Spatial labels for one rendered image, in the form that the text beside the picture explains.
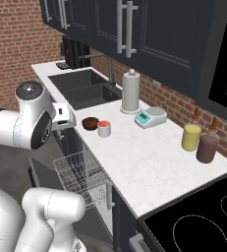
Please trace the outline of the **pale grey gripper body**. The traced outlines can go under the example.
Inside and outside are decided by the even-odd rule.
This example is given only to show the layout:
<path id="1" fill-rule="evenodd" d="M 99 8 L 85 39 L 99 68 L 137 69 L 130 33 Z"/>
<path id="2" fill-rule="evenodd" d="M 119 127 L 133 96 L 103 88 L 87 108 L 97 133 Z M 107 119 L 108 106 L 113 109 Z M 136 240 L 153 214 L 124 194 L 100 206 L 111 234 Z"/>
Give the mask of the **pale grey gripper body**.
<path id="1" fill-rule="evenodd" d="M 69 128 L 74 128 L 77 126 L 76 115 L 70 105 L 67 106 L 66 117 Z"/>

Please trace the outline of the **brown bowl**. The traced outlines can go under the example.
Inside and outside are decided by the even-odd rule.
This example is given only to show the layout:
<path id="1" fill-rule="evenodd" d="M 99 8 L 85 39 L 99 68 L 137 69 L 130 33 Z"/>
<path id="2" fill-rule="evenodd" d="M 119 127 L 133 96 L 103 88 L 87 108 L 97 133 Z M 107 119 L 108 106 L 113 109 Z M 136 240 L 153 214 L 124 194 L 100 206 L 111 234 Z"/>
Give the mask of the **brown bowl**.
<path id="1" fill-rule="evenodd" d="M 83 127 L 88 131 L 94 131 L 97 129 L 97 123 L 99 119 L 96 117 L 87 117 L 82 121 Z"/>

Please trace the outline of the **dark under-sink cupboard door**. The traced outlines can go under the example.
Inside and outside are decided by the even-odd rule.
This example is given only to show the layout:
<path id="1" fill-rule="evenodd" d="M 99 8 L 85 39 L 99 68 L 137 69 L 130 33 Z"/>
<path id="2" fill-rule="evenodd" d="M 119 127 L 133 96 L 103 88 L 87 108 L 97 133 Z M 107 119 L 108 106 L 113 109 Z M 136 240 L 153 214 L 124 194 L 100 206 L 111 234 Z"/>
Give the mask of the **dark under-sink cupboard door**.
<path id="1" fill-rule="evenodd" d="M 74 128 L 62 130 L 64 139 L 59 140 L 57 131 L 53 132 L 53 136 L 58 143 L 64 156 L 69 156 L 83 150 L 83 142 Z"/>

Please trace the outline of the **white cup red inside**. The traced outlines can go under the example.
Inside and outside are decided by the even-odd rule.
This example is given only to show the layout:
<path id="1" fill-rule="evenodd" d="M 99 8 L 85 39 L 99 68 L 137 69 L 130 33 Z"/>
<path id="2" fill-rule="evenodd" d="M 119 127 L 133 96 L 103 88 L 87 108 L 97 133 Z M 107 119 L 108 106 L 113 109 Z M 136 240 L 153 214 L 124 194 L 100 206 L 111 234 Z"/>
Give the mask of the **white cup red inside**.
<path id="1" fill-rule="evenodd" d="M 107 138 L 111 134 L 111 124 L 107 120 L 102 120 L 97 123 L 97 133 L 101 138 Z"/>

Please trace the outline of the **dark base cupboard door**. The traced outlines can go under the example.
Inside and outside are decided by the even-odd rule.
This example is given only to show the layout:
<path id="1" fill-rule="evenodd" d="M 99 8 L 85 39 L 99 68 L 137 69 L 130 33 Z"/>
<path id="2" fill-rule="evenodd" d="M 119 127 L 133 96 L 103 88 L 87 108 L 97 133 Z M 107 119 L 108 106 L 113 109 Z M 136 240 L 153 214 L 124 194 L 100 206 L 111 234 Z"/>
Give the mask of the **dark base cupboard door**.
<path id="1" fill-rule="evenodd" d="M 112 188 L 113 250 L 115 252 L 133 252 L 129 239 L 136 234 L 137 221 L 129 207 L 115 188 Z"/>

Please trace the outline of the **dark double sink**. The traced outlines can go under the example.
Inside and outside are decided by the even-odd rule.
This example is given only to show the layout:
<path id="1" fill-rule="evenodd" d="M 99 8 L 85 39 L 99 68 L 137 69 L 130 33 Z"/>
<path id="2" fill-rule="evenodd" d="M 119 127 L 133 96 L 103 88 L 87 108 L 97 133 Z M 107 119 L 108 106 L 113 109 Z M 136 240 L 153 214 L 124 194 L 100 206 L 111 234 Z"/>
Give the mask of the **dark double sink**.
<path id="1" fill-rule="evenodd" d="M 122 98 L 122 91 L 117 86 L 91 69 L 49 76 L 49 79 L 75 110 Z"/>

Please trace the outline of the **grey sink tap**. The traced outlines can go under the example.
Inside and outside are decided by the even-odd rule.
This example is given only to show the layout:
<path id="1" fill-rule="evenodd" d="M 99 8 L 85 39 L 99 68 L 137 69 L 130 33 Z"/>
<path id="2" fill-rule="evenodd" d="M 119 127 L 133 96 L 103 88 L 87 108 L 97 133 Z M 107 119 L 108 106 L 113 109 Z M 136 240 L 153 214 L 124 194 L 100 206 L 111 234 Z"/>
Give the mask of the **grey sink tap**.
<path id="1" fill-rule="evenodd" d="M 95 54 L 89 54 L 89 55 L 81 55 L 78 56 L 78 59 L 80 61 L 82 61 L 83 59 L 90 59 L 90 58 L 96 58 L 96 57 L 105 57 L 108 60 L 108 70 L 109 70 L 109 79 L 108 79 L 108 83 L 109 85 L 111 85 L 112 87 L 116 86 L 116 83 L 114 81 L 114 76 L 113 76 L 113 69 L 112 69 L 112 60 L 109 56 L 99 52 L 99 53 L 95 53 Z"/>

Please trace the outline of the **white paper towel holder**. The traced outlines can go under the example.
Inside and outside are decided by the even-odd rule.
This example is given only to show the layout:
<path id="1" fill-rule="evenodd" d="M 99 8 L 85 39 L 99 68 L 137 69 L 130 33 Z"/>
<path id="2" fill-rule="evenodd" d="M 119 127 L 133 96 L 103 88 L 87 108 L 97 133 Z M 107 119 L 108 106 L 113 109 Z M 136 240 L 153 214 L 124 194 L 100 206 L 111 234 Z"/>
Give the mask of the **white paper towel holder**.
<path id="1" fill-rule="evenodd" d="M 126 114 L 137 114 L 140 107 L 140 81 L 141 75 L 134 69 L 130 69 L 122 79 L 122 105 L 121 111 Z"/>

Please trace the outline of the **black coffee machine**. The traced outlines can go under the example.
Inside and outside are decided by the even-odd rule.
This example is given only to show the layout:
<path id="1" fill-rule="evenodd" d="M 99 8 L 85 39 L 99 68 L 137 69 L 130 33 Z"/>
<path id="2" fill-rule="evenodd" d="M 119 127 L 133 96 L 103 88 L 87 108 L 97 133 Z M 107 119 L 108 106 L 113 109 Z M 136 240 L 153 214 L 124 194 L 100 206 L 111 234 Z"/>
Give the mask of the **black coffee machine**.
<path id="1" fill-rule="evenodd" d="M 89 55 L 89 47 L 67 35 L 63 35 L 62 38 L 60 52 L 65 61 L 58 62 L 56 66 L 61 70 L 89 67 L 90 60 L 85 59 L 85 56 Z"/>

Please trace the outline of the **white teal kitchen scale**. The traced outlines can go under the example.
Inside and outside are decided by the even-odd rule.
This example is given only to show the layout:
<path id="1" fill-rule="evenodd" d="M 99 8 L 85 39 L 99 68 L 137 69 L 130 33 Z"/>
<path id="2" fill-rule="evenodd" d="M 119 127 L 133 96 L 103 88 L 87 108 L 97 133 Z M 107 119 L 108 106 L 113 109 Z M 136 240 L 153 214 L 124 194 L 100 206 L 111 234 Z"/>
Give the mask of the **white teal kitchen scale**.
<path id="1" fill-rule="evenodd" d="M 161 107 L 149 107 L 142 110 L 136 117 L 135 122 L 143 129 L 151 128 L 165 123 L 167 120 L 167 113 Z"/>

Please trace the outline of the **yellow bottle brown top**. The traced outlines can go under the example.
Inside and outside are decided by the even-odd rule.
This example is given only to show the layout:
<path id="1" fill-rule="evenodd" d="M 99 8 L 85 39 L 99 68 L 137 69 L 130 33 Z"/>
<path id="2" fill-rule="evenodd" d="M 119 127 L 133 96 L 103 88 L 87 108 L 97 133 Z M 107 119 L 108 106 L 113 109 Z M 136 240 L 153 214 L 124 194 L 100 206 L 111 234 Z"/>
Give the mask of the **yellow bottle brown top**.
<path id="1" fill-rule="evenodd" d="M 196 107 L 193 117 L 184 126 L 182 148 L 187 152 L 193 152 L 198 146 L 200 133 L 201 127 L 199 126 L 199 109 Z"/>

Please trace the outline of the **maroon bottle brown top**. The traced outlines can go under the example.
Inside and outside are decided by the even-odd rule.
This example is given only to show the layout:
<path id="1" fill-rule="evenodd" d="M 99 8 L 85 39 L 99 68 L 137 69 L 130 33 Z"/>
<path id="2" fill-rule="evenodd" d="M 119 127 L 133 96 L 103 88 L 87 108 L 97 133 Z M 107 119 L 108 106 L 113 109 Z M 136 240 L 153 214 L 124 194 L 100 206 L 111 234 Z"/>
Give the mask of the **maroon bottle brown top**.
<path id="1" fill-rule="evenodd" d="M 214 159 L 219 143 L 216 123 L 216 118 L 213 118 L 212 123 L 209 125 L 208 129 L 199 137 L 197 160 L 202 163 L 211 163 Z"/>

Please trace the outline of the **black glass hob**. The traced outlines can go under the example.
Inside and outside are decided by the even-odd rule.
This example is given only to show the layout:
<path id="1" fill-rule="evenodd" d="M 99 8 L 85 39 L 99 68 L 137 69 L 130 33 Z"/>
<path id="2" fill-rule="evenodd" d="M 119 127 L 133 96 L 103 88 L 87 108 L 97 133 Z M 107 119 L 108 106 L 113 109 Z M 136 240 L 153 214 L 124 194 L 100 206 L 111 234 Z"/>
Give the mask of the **black glass hob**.
<path id="1" fill-rule="evenodd" d="M 227 177 L 143 222 L 150 252 L 227 252 Z"/>

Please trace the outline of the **black microwave oven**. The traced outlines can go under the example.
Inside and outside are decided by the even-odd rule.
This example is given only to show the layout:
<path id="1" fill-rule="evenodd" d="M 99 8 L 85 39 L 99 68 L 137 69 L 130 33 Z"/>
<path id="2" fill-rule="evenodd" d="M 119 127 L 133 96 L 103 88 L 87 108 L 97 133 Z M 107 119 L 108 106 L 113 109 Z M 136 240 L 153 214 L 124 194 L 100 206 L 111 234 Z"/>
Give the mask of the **black microwave oven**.
<path id="1" fill-rule="evenodd" d="M 227 0 L 217 0 L 196 104 L 227 121 Z"/>

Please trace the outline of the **dark wall cupboard door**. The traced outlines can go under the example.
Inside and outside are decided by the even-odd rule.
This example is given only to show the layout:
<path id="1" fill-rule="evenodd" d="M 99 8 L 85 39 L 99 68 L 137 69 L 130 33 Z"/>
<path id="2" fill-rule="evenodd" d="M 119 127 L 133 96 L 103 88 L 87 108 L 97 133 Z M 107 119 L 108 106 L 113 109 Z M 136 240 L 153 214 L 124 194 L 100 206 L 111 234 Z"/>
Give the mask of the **dark wall cupboard door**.
<path id="1" fill-rule="evenodd" d="M 216 0 L 134 0 L 128 65 L 183 95 L 197 95 Z"/>
<path id="2" fill-rule="evenodd" d="M 93 0 L 94 48 L 115 60 L 124 59 L 117 53 L 117 0 Z"/>
<path id="3" fill-rule="evenodd" d="M 43 0 L 39 0 L 39 2 L 40 2 L 42 20 L 43 20 L 43 22 L 44 22 L 45 24 L 50 25 L 50 24 L 52 23 L 52 20 L 51 20 L 50 22 L 47 22 L 46 13 L 45 13 L 45 7 L 44 7 Z M 49 15 L 52 17 L 51 0 L 47 0 L 47 4 L 48 4 Z"/>
<path id="4" fill-rule="evenodd" d="M 53 5 L 53 25 L 58 31 L 63 32 L 65 29 L 61 28 L 61 23 L 60 23 L 60 18 L 59 18 L 58 1 L 52 0 L 52 5 Z"/>
<path id="5" fill-rule="evenodd" d="M 68 0 L 68 35 L 91 45 L 91 15 L 89 0 Z"/>

